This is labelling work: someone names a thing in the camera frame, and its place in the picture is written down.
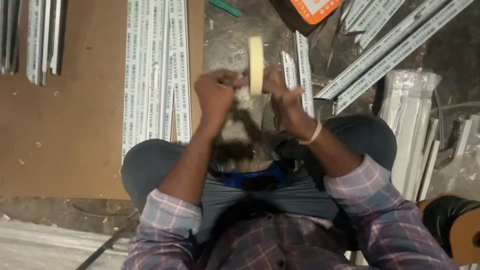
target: wire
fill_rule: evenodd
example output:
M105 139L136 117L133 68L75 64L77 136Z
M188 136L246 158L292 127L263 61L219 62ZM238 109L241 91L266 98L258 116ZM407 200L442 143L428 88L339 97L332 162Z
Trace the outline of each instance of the wire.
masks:
M337 13L340 13L340 14L338 15L337 27L336 27L335 33L334 33L334 35L333 35L333 37L332 37L332 42L331 42L331 44L330 44L330 53L329 53L328 60L327 60L327 67L326 67L326 69L325 69L325 73L324 73L322 76L325 76L325 74L327 74L328 69L330 68L330 64L331 64L331 62L332 62L333 52L334 52L334 47L333 47L333 45L334 45L334 42L335 42L336 38L338 37L338 34L340 33L340 29L342 28L342 24L343 24L343 23L342 23L342 12L343 12L343 3L344 3L344 2L345 2L345 0L341 0L341 1L340 1L340 4L338 5L337 10L335 11L335 14L337 14ZM310 56L311 56L312 47L313 47L314 45L316 45L317 38L318 38L320 32L323 30L323 28L325 28L326 22L327 22L327 21L325 20L325 21L322 23L322 25L320 26L319 30L317 31L317 33L316 33L315 36L313 37L312 42L311 42L311 45L309 46L308 58L309 58L309 60L310 60L310 66L313 66L313 65L312 65L312 58L310 57ZM319 53L320 53L321 58L323 58L322 52L321 52L320 50L319 50Z

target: concrete floor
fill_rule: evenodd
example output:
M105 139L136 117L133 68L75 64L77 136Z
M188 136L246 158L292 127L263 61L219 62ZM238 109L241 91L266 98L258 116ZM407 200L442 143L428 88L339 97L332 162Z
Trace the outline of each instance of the concrete floor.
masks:
M204 71L228 68L243 71L248 66L247 38L261 35L264 38L265 64L279 64L280 51L290 55L294 53L293 35L283 24L280 17L267 0L242 1L225 0L242 12L240 18L205 4L204 34ZM385 27L384 35L406 14L415 9L420 0L408 1ZM480 1L474 2L446 27L434 35L425 45L417 49L397 68L431 69L443 79L438 86L441 103L455 105L480 100ZM351 46L353 37L340 36L334 43L332 65L325 72L325 56L335 31L335 17L330 17L327 25L319 33L318 43L312 46L311 59L314 91L318 92L329 80L348 67L357 56ZM348 107L342 114L372 113L370 105L375 98L375 87L367 91ZM264 105L268 97L251 98L245 90L237 94L238 103L229 116L222 131L221 144L237 145L243 149L236 167L242 170L254 170L261 167L261 158L255 154L259 149L259 129L261 127ZM315 102L316 108L322 106ZM329 117L325 107L321 116ZM445 109L445 137L452 146L458 136L452 132L454 123L467 115L478 113L477 103L466 107ZM0 214L13 219L45 225L111 234L114 228L125 226L126 216L134 210L129 201L107 199L64 199L38 197L0 198Z

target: masking tape roll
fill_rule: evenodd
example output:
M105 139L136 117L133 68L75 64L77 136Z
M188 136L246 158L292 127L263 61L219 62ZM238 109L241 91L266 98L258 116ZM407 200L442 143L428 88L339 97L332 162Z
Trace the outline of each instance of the masking tape roll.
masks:
M264 82L264 43L262 37L248 38L248 52L250 57L250 95L262 94Z

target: gray pants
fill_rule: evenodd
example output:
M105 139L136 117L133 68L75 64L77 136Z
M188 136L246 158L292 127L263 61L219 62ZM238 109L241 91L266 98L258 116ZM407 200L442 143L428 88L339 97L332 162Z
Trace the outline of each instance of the gray pants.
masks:
M391 171L396 155L396 139L380 118L366 115L338 117L328 120L324 127L353 152L368 154ZM278 145L275 151L281 157L304 161L304 165L290 176L289 183L292 184L276 190L246 192L207 178L202 197L202 227L197 237L208 238L220 214L246 198L266 202L281 212L324 218L351 233L351 226L346 225L349 219L326 193L321 165L308 148L293 139L285 141L280 138L275 143ZM184 149L164 140L152 139L137 144L127 153L121 168L122 183L140 212L147 195L158 187Z

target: orange box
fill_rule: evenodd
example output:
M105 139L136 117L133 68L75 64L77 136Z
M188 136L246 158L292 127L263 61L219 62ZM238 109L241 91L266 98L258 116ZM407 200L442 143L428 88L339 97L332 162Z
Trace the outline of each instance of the orange box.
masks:
M340 4L340 0L290 0L302 18L315 25Z

